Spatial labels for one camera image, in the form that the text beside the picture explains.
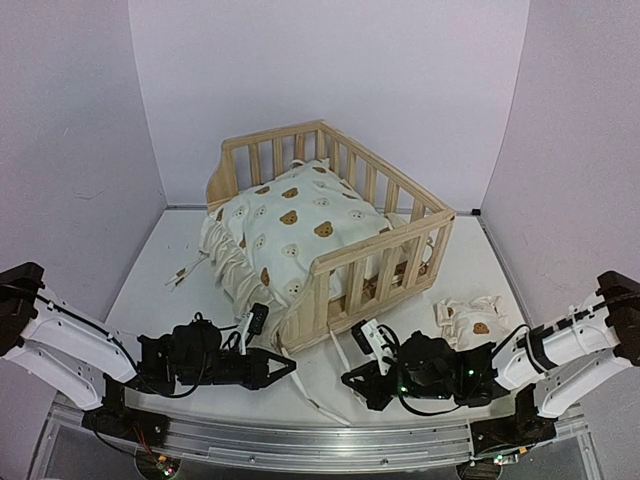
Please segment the bear print cream cushion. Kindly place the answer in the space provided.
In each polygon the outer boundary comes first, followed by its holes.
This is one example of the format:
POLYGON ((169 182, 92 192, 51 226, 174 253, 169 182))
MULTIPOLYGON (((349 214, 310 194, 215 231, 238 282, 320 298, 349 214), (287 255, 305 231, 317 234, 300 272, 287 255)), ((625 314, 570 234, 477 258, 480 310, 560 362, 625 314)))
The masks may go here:
POLYGON ((315 258, 391 230, 391 222, 333 173, 328 160, 296 159, 288 171, 209 213, 196 259, 166 282, 175 289, 204 260, 231 296, 234 316, 269 308, 259 344, 289 356, 279 331, 308 292, 315 258))

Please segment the wooden pet bed frame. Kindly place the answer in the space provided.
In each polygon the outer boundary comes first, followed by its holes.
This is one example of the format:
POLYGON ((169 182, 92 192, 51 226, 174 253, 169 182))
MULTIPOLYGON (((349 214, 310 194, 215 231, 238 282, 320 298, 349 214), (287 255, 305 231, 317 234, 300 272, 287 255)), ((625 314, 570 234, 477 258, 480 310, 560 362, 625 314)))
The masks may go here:
POLYGON ((387 218, 391 230, 314 259, 309 291, 284 315, 282 343, 296 352, 430 288, 455 212, 356 140, 316 120, 225 140, 207 186, 213 212, 288 171, 294 160, 328 160, 330 170, 387 218))

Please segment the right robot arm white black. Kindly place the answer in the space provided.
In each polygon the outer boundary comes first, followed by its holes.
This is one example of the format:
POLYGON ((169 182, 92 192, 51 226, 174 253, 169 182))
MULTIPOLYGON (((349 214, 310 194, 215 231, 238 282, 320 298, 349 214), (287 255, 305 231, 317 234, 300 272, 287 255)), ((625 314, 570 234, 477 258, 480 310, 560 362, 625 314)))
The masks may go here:
POLYGON ((500 342, 486 340, 457 351, 443 338, 419 330, 400 341, 388 326, 363 320, 351 334, 369 362, 342 375, 342 383, 382 411, 397 399, 451 400, 457 408, 483 407, 529 387, 533 405, 509 414, 503 433, 524 443, 543 418, 557 418, 576 400, 639 364, 639 284, 616 271, 553 324, 522 324, 500 342))

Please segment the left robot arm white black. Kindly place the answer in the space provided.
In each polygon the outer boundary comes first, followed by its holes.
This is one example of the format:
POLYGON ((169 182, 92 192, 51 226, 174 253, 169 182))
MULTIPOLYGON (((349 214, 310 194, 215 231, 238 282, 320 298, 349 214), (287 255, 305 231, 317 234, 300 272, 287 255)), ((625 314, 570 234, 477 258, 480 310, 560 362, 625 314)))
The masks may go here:
POLYGON ((1 274, 1 357, 93 411, 114 437, 134 428, 134 415, 107 398, 109 386, 182 399, 201 386, 256 391, 292 374, 294 360, 251 342, 269 310, 256 304, 238 326, 218 327, 200 313, 157 338, 108 327, 72 308, 26 262, 1 274))

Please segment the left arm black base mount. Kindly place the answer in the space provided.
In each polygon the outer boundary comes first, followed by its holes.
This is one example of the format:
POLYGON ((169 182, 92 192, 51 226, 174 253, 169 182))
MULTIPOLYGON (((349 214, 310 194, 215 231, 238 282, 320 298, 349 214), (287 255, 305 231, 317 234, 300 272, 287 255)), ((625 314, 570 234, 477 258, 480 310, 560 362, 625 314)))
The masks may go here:
POLYGON ((140 380, 134 378, 125 383, 102 375, 104 392, 101 403, 85 411, 81 426, 101 438, 109 436, 130 442, 145 442, 148 447, 161 447, 167 437, 169 417, 163 414, 128 406, 125 390, 150 393, 140 380))

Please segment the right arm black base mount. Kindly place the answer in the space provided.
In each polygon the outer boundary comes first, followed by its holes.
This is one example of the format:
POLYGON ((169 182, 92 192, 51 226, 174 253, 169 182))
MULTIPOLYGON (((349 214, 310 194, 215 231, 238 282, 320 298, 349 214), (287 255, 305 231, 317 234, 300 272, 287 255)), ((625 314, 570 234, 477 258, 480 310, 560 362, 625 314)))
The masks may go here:
POLYGON ((534 385, 522 389, 515 398, 511 415, 473 422, 470 425, 474 458, 512 452, 552 440, 557 417, 542 417, 534 402, 534 385))

